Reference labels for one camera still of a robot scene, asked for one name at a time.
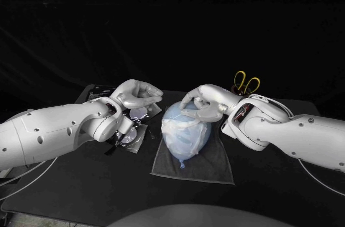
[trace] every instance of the blue plastic bag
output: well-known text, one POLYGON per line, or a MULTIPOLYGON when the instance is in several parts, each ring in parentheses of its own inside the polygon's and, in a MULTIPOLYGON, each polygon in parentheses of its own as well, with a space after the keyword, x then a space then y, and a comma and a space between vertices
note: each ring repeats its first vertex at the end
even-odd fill
MULTIPOLYGON (((206 144, 210 134, 210 123, 202 122, 183 116, 179 109, 180 102, 174 103, 161 119, 161 134, 171 155, 179 159, 180 168, 184 168, 183 161, 192 158, 206 144)), ((197 110, 189 102, 184 107, 197 110)))

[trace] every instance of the gray cloth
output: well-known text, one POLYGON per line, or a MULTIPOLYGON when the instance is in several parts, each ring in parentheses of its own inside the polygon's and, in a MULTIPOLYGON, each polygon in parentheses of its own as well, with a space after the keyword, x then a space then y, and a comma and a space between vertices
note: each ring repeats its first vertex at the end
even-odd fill
POLYGON ((207 142, 189 160, 184 160, 184 168, 170 154, 166 143, 161 139, 153 163, 151 175, 190 181, 200 181, 219 184, 232 184, 232 172, 228 156, 219 139, 219 126, 222 120, 212 123, 212 131, 207 142))

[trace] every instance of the black table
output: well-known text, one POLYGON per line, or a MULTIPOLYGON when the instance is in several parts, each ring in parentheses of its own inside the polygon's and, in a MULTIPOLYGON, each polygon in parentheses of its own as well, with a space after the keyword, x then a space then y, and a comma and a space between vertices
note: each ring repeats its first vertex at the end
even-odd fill
MULTIPOLYGON (((158 103, 164 110, 184 93, 164 91, 158 103)), ((310 102, 281 100, 294 114, 314 114, 310 102)), ((231 162, 235 186, 181 181, 150 175, 160 144, 163 113, 148 122, 137 154, 115 150, 95 141, 57 158, 40 179, 14 196, 1 209, 63 221, 106 226, 131 213, 170 204, 206 204, 232 207, 294 226, 340 226, 345 223, 345 198, 330 192, 306 174, 298 161, 269 145, 264 151, 248 149, 220 134, 231 162)), ((41 173, 50 161, 26 175, 15 189, 41 173)), ((343 179, 342 173, 314 167, 319 175, 343 179)))

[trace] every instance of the dark curtain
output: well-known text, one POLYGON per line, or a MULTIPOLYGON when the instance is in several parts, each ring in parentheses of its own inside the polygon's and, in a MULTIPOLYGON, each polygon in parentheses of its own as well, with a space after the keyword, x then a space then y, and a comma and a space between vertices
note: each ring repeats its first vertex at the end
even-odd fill
POLYGON ((72 103, 92 84, 134 78, 189 91, 308 100, 345 119, 345 7, 330 0, 0 0, 1 109, 72 103))

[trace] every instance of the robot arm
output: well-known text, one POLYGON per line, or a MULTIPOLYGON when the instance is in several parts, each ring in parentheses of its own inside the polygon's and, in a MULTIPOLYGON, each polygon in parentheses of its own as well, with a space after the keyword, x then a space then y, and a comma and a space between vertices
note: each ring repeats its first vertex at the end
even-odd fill
POLYGON ((282 104, 275 102, 278 108, 271 103, 274 100, 259 95, 241 99, 210 84, 186 95, 180 109, 192 98, 194 102, 202 101, 199 110, 183 110, 183 115, 213 122, 219 120, 218 115, 226 114, 220 130, 248 148, 261 151, 272 143, 290 157, 345 172, 345 121, 293 116, 282 104))
POLYGON ((43 108, 5 121, 0 124, 0 170, 46 161, 86 141, 103 142, 116 130, 127 134, 132 121, 122 110, 150 106, 161 95, 155 87, 131 79, 109 98, 43 108))

